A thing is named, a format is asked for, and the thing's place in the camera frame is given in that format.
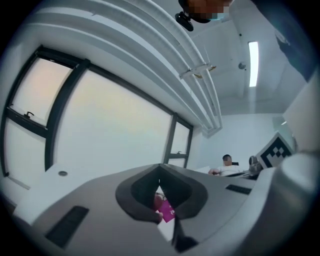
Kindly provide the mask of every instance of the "black rubber pad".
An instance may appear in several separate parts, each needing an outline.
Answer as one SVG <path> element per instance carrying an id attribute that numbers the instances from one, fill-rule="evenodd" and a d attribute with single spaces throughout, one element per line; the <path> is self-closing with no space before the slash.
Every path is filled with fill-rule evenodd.
<path id="1" fill-rule="evenodd" d="M 238 192 L 241 194 L 249 195 L 251 192 L 251 188 L 243 187 L 243 186 L 236 186 L 236 185 L 229 185 L 226 187 L 227 190 L 231 190 L 234 192 Z"/>
<path id="2" fill-rule="evenodd" d="M 45 236 L 55 245 L 63 248 L 89 212 L 89 209 L 74 206 Z"/>

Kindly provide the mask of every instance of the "pink object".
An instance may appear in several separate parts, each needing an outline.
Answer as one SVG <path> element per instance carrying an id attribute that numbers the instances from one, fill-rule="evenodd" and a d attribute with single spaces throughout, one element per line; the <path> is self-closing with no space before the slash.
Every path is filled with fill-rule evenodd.
<path id="1" fill-rule="evenodd" d="M 171 207 L 168 200 L 163 201 L 163 204 L 158 211 L 163 214 L 163 219 L 166 223 L 174 219 L 176 216 L 175 210 Z"/>

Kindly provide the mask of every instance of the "fluorescent light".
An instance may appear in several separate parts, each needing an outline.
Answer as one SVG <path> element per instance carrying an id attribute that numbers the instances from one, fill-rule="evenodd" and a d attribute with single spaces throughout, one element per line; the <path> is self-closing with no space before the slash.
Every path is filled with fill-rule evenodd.
<path id="1" fill-rule="evenodd" d="M 258 42 L 249 42 L 250 50 L 250 84 L 249 87 L 257 86 L 259 70 L 259 48 Z"/>

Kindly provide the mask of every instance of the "window handle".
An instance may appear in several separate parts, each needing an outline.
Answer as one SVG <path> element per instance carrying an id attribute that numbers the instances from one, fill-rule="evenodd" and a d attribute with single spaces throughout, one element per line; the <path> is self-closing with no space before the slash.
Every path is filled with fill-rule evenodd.
<path id="1" fill-rule="evenodd" d="M 30 119 L 29 114 L 31 114 L 31 115 L 33 115 L 33 116 L 34 116 L 34 114 L 33 114 L 33 113 L 31 113 L 31 112 L 29 112 L 29 111 L 28 111 L 26 114 L 24 114 L 23 116 L 24 116 L 24 117 L 26 117 L 26 118 L 28 118 L 28 119 Z"/>

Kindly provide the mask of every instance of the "man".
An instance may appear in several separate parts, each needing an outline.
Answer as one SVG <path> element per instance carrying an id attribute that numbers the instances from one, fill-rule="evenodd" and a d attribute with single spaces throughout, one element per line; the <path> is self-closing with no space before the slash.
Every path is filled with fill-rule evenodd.
<path id="1" fill-rule="evenodd" d="M 238 165 L 232 165 L 232 157 L 229 154 L 225 154 L 222 157 L 223 166 L 211 169 L 208 174 L 210 175 L 220 175 L 220 176 L 227 176 L 231 174 L 241 173 L 245 170 L 239 167 Z"/>

